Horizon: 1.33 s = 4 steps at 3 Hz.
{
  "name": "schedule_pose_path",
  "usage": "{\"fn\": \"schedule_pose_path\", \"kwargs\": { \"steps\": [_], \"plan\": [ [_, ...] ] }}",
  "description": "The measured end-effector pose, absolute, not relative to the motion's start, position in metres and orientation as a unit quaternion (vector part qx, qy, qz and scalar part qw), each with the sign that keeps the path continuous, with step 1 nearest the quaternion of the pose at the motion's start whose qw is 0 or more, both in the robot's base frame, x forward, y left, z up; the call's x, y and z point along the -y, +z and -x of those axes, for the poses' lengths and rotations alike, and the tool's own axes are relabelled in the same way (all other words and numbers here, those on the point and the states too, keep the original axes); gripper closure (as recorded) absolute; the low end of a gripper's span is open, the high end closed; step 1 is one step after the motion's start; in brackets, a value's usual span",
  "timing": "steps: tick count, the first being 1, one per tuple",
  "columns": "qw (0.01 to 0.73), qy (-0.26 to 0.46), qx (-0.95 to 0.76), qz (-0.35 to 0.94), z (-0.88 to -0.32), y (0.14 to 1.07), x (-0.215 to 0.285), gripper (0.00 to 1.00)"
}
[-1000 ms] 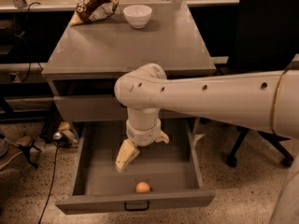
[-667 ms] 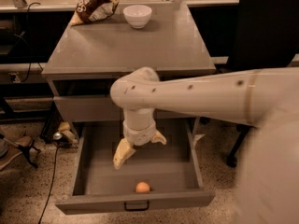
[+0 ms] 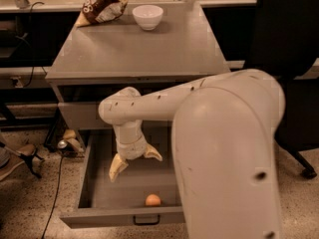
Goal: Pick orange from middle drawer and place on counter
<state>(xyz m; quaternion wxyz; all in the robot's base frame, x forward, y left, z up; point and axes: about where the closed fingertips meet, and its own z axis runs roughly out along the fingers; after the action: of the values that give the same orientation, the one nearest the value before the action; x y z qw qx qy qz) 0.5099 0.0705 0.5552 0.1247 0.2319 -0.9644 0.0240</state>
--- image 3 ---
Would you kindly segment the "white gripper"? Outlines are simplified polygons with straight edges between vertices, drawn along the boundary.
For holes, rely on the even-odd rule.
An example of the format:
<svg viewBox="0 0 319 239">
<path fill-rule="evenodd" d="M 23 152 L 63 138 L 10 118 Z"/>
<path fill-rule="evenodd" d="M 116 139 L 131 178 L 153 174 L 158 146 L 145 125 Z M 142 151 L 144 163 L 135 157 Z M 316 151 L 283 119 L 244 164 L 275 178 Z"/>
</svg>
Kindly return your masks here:
<svg viewBox="0 0 319 239">
<path fill-rule="evenodd" d="M 160 153 L 152 145 L 147 143 L 143 135 L 131 143 L 123 143 L 122 140 L 117 137 L 116 143 L 117 154 L 114 156 L 109 170 L 111 182 L 115 182 L 118 175 L 129 166 L 126 159 L 133 160 L 143 155 L 145 158 L 155 158 L 158 161 L 162 161 Z"/>
</svg>

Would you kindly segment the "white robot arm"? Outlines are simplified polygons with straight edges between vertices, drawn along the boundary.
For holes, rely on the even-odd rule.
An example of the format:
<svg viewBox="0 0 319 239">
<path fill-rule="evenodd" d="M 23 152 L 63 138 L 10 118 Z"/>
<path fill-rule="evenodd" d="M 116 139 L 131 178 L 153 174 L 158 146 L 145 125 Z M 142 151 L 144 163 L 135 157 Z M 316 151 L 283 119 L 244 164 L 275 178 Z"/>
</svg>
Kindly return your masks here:
<svg viewBox="0 0 319 239">
<path fill-rule="evenodd" d="M 152 155 L 144 120 L 169 120 L 189 239 L 284 239 L 274 133 L 285 98 L 259 70 L 206 77 L 142 96 L 125 88 L 99 105 L 122 159 Z"/>
</svg>

